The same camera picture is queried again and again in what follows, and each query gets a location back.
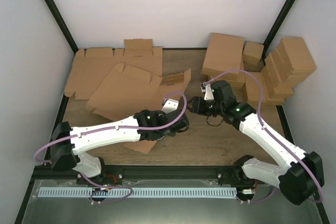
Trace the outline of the brown cardboard box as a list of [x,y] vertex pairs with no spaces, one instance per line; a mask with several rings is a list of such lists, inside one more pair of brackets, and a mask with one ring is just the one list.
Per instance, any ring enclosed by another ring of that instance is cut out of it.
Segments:
[[191,69],[169,76],[153,75],[140,68],[116,64],[87,101],[86,108],[111,121],[141,110],[159,110],[168,94],[179,100],[191,80]]

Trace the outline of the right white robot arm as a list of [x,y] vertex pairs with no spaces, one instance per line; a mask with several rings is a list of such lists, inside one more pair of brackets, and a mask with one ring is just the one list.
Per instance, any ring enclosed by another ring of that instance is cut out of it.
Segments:
[[245,155],[235,163],[235,181],[244,184],[256,179],[270,184],[295,205],[300,205],[314,194],[323,199],[323,164],[316,152],[307,153],[293,145],[269,126],[252,106],[238,102],[228,82],[202,83],[201,90],[203,97],[188,100],[190,112],[206,117],[222,117],[224,122],[250,137],[276,162],[273,165]]

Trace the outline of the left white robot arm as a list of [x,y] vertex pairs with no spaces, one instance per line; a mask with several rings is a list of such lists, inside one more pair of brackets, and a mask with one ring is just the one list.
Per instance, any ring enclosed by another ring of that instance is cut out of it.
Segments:
[[169,113],[160,110],[142,110],[124,120],[87,128],[71,127],[68,122],[59,123],[51,135],[52,142],[71,135],[74,137],[50,147],[51,170],[63,172],[73,169],[85,174],[95,184],[102,184],[107,178],[103,159],[91,156],[87,151],[117,143],[158,141],[166,136],[174,137],[189,128],[185,114],[168,127],[159,130],[156,128],[171,123],[181,112],[181,109]]

